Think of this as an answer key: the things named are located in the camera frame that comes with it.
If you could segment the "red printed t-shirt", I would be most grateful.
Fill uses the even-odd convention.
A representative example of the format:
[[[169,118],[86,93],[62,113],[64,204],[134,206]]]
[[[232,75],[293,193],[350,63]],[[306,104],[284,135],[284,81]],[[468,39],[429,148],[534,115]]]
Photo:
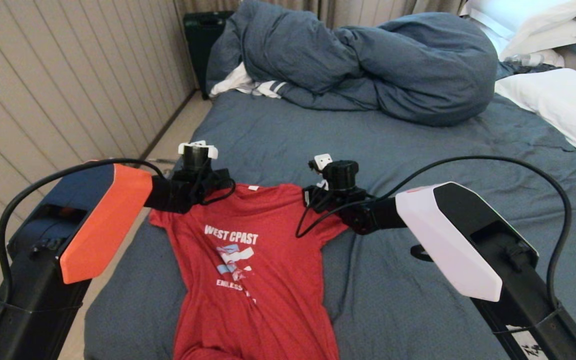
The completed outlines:
[[[346,226],[331,217],[297,238],[304,210],[295,184],[238,184],[185,214],[150,212],[186,287],[173,360],[339,360],[322,247]]]

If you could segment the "white striped garment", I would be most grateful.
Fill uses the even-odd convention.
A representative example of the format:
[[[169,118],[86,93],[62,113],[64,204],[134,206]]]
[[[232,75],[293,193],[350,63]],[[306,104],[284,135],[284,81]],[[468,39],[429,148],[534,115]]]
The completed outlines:
[[[266,82],[253,80],[245,64],[241,62],[224,80],[218,82],[210,89],[208,96],[212,99],[226,92],[237,91],[252,96],[281,99],[282,96],[279,94],[279,90],[286,84],[285,81],[279,82],[278,80],[268,80]]]

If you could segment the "crumpled blue duvet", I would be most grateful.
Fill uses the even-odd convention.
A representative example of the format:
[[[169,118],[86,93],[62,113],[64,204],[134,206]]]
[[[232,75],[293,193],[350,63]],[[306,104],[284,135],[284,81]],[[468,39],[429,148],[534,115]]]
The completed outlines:
[[[486,109],[498,54],[482,30],[455,14],[330,29],[311,12],[243,0],[211,48],[206,89],[242,62],[256,82],[286,82],[281,100],[304,109],[378,111],[438,127]]]

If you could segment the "black suitcase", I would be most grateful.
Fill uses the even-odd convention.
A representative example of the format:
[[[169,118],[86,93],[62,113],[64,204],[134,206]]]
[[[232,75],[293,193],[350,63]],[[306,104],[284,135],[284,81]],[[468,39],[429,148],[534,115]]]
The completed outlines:
[[[227,19],[233,11],[211,11],[203,13],[186,13],[182,24],[186,42],[189,48],[190,62],[199,91],[203,100],[208,100],[206,89],[206,71],[210,59],[211,48],[221,37],[226,27]]]

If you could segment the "clear plastic bottle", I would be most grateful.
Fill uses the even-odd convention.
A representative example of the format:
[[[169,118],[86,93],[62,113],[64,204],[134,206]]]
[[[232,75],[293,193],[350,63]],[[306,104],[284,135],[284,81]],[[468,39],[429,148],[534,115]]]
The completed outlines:
[[[503,63],[523,68],[535,68],[544,62],[544,55],[541,54],[515,54],[506,57]]]

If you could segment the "large white pillow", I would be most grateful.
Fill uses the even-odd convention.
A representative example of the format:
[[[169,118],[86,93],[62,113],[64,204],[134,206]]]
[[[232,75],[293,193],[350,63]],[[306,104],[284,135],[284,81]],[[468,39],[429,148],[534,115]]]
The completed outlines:
[[[494,91],[540,116],[576,148],[576,70],[559,68],[496,80]]]

